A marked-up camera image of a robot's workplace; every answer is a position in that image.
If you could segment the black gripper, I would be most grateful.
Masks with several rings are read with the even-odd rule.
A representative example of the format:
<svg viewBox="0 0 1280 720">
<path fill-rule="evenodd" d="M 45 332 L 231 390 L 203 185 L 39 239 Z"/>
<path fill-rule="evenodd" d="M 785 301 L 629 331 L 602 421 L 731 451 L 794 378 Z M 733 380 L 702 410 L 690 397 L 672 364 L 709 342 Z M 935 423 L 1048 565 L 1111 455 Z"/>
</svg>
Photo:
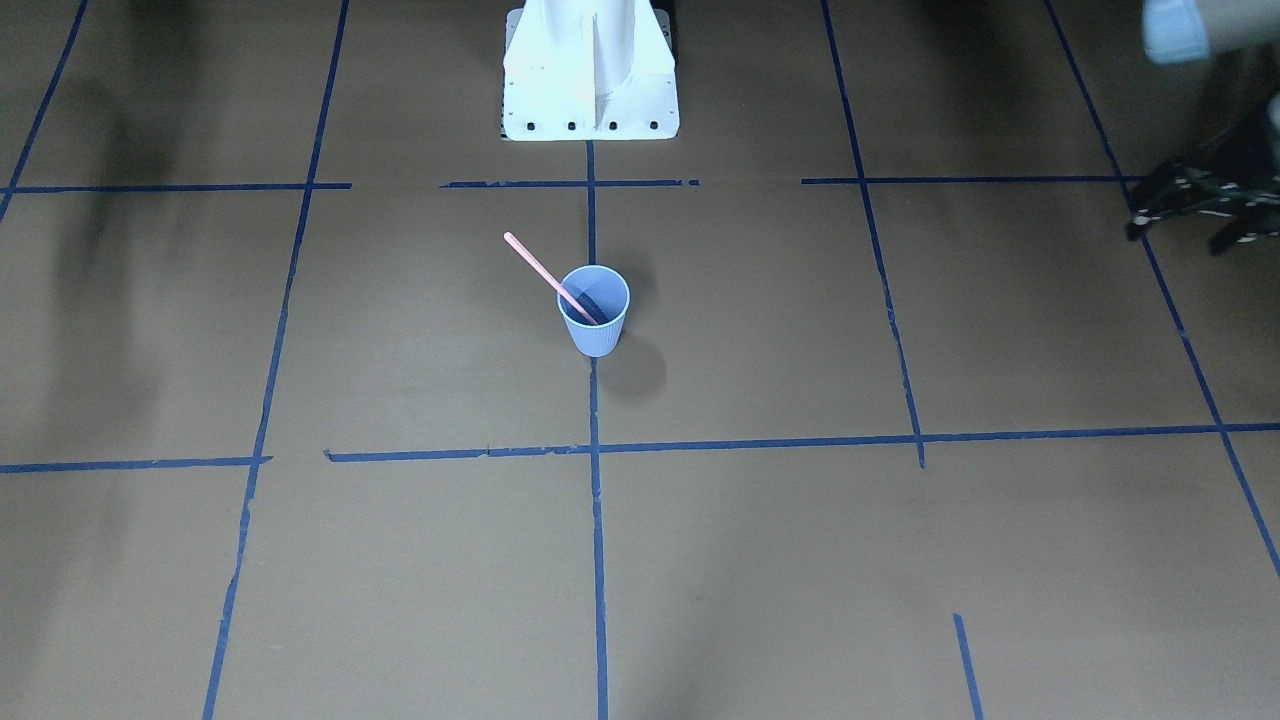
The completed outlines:
<svg viewBox="0 0 1280 720">
<path fill-rule="evenodd" d="M 1253 110 L 1188 156 L 1158 164 L 1132 190 L 1126 238 L 1172 218 L 1228 220 L 1208 240 L 1212 255 L 1279 236 L 1277 115 Z"/>
</svg>

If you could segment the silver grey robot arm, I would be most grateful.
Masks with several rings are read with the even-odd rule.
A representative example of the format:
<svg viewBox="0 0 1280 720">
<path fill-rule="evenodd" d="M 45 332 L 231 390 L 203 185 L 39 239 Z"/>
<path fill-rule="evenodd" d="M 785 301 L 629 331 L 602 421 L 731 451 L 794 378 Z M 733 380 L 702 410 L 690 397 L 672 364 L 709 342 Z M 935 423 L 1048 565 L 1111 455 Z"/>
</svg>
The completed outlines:
<svg viewBox="0 0 1280 720">
<path fill-rule="evenodd" d="M 1147 1 L 1142 32 L 1146 55 L 1157 64 L 1206 60 L 1277 42 L 1275 1 Z M 1126 238 L 1140 240 L 1167 219 L 1211 215 L 1228 219 L 1207 245 L 1221 256 L 1240 243 L 1277 238 L 1277 95 L 1187 156 L 1153 168 L 1132 191 Z"/>
</svg>

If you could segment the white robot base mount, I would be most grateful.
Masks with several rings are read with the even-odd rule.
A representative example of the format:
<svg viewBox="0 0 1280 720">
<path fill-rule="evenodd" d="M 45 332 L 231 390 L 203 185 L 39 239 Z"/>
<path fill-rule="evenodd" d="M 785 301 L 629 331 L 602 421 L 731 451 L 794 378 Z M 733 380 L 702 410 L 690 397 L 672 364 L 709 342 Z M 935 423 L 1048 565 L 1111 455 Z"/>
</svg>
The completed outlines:
<svg viewBox="0 0 1280 720">
<path fill-rule="evenodd" d="M 508 141 L 678 135 L 672 1 L 526 1 L 506 15 L 503 50 Z"/>
</svg>

